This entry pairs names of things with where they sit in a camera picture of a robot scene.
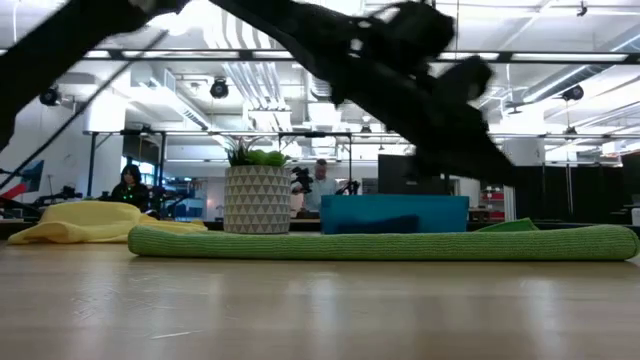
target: green mat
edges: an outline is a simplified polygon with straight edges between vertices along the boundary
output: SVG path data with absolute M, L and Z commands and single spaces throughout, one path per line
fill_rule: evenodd
M 137 255 L 265 260 L 626 260 L 638 237 L 622 226 L 566 230 L 386 235 L 177 235 L 138 226 L 129 233 Z
M 502 222 L 494 225 L 483 227 L 476 232 L 498 232 L 498 231 L 534 231 L 539 230 L 538 227 L 529 218 L 515 221 Z

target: black monitor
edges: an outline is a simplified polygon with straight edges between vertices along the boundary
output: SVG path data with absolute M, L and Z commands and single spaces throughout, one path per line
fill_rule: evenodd
M 413 161 L 409 156 L 378 155 L 378 193 L 405 195 L 448 195 L 440 176 L 412 179 Z

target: yellow cloth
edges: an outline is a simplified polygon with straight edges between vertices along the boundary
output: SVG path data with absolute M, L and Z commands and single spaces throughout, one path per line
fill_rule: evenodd
M 202 222 L 158 221 L 129 204 L 81 201 L 49 206 L 36 226 L 12 235 L 9 244 L 127 242 L 129 231 L 136 225 L 179 234 L 207 230 Z

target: black hair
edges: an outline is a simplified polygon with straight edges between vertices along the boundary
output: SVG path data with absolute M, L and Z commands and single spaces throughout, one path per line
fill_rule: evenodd
M 133 181 L 135 181 L 136 185 L 140 185 L 142 183 L 142 174 L 140 174 L 140 168 L 138 165 L 129 164 L 122 169 L 122 173 L 120 173 L 121 184 L 125 184 L 124 176 L 127 173 L 133 176 Z

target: table surface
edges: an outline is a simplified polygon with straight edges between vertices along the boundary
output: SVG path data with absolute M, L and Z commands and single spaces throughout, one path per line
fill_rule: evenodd
M 6 359 L 640 358 L 640 269 L 618 263 L 137 258 L 0 250 Z

